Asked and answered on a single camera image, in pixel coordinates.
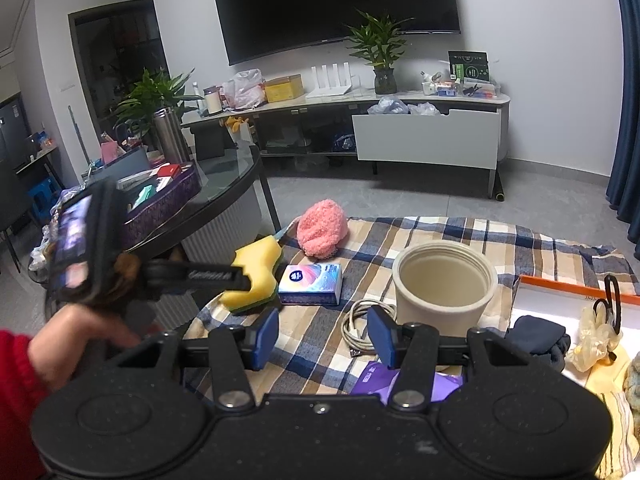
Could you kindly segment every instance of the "white cable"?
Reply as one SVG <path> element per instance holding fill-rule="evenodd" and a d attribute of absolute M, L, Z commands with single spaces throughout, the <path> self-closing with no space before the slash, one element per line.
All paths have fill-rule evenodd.
<path fill-rule="evenodd" d="M 378 300 L 358 300 L 351 305 L 349 314 L 342 320 L 342 339 L 347 343 L 349 348 L 357 350 L 361 353 L 375 354 L 376 350 L 371 344 L 369 337 L 362 337 L 362 333 L 358 331 L 355 325 L 355 320 L 359 317 L 363 317 L 367 310 L 373 305 L 379 305 L 392 319 L 396 320 L 396 307 L 394 305 L 388 305 Z"/>

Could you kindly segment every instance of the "plastic bag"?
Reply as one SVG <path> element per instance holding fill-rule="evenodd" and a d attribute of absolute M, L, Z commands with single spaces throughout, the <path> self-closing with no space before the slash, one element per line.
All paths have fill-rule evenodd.
<path fill-rule="evenodd" d="M 606 319 L 607 313 L 601 303 L 598 304 L 596 314 L 591 306 L 582 310 L 578 323 L 578 344 L 566 354 L 566 360 L 579 372 L 586 372 L 618 347 L 622 331 L 616 334 Z"/>
<path fill-rule="evenodd" d="M 42 228 L 42 241 L 40 245 L 33 248 L 31 251 L 31 262 L 29 263 L 29 270 L 36 271 L 47 267 L 47 259 L 44 255 L 44 251 L 49 245 L 49 226 L 45 225 Z"/>
<path fill-rule="evenodd" d="M 400 99 L 393 96 L 385 96 L 378 101 L 377 105 L 373 105 L 367 110 L 369 115 L 382 114 L 407 114 L 409 108 Z"/>
<path fill-rule="evenodd" d="M 409 105 L 409 113 L 411 115 L 440 115 L 440 111 L 431 103 Z"/>
<path fill-rule="evenodd" d="M 233 110 L 247 110 L 267 100 L 264 79 L 258 68 L 238 72 L 223 85 L 225 98 Z"/>

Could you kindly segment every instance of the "yellow cloth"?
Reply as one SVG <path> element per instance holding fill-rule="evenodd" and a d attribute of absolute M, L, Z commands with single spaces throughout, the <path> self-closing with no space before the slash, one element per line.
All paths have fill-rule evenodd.
<path fill-rule="evenodd" d="M 622 346 L 615 350 L 616 360 L 611 362 L 608 358 L 601 359 L 591 368 L 591 373 L 584 385 L 594 394 L 606 394 L 609 392 L 623 391 L 626 369 L 631 364 L 631 359 Z"/>
<path fill-rule="evenodd" d="M 634 437 L 634 420 L 623 392 L 598 394 L 613 419 L 613 434 L 604 452 L 596 477 L 601 480 L 620 480 L 636 470 L 638 441 Z"/>
<path fill-rule="evenodd" d="M 616 348 L 616 360 L 601 360 L 593 365 L 585 387 L 604 402 L 613 421 L 613 434 L 596 471 L 601 480 L 619 480 L 636 470 L 634 460 L 640 446 L 634 436 L 634 419 L 622 385 L 631 359 L 622 346 Z"/>

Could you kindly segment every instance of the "plaid blanket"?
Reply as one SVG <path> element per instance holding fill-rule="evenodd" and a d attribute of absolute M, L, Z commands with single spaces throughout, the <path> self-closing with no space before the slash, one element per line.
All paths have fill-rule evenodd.
<path fill-rule="evenodd" d="M 640 286 L 625 257 L 613 247 L 590 247 L 556 240 L 531 230 L 473 218 L 350 219 L 349 235 L 334 258 L 343 282 L 337 306 L 285 306 L 280 336 L 270 361 L 260 372 L 248 372 L 257 400 L 266 392 L 290 394 L 349 393 L 371 356 L 352 359 L 340 336 L 340 324 L 354 301 L 363 298 L 395 303 L 391 267 L 410 244 L 456 240 L 482 251 L 498 272 L 498 291 L 480 319 L 481 326 L 506 330 L 517 278 L 521 274 L 602 288 L 604 276 L 615 274 L 625 294 Z M 288 264 L 312 263 L 296 241 L 296 224 L 280 239 Z M 216 299 L 192 322 L 185 338 L 206 337 L 221 324 L 250 324 L 251 316 L 233 316 Z M 188 387 L 210 399 L 206 370 L 187 370 Z"/>

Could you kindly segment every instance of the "white wall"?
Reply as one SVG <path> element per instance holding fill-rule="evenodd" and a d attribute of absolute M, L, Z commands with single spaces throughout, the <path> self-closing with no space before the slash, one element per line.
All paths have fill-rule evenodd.
<path fill-rule="evenodd" d="M 0 68 L 0 102 L 16 95 L 19 91 L 20 83 L 15 75 L 14 64 L 4 64 Z"/>
<path fill-rule="evenodd" d="M 56 171 L 65 186 L 74 186 L 78 183 L 78 177 L 58 129 L 58 123 L 49 99 L 49 91 L 47 91 L 44 70 L 42 69 L 34 0 L 31 0 L 27 8 L 22 28 L 18 35 L 14 68 L 20 82 L 22 103 L 32 129 L 31 133 L 40 132 L 44 129 L 55 140 L 59 149 L 50 158 L 52 158 Z"/>
<path fill-rule="evenodd" d="M 309 66 L 348 59 L 362 85 L 373 86 L 370 67 L 348 58 L 344 44 L 229 67 L 215 0 L 154 2 L 170 71 L 195 67 L 200 88 L 256 67 L 267 78 L 302 73 L 309 89 Z M 492 73 L 513 100 L 508 156 L 609 175 L 622 106 L 618 0 L 458 0 L 458 8 L 462 36 L 408 37 L 396 64 L 401 88 L 418 89 L 420 70 L 446 68 L 438 60 L 450 49 L 487 51 L 499 60 Z"/>
<path fill-rule="evenodd" d="M 81 10 L 126 1 L 131 0 L 35 0 L 38 42 L 47 91 L 69 159 L 78 177 L 86 170 L 86 161 L 68 106 L 72 107 L 92 160 L 100 158 L 100 145 L 80 84 L 68 16 Z"/>

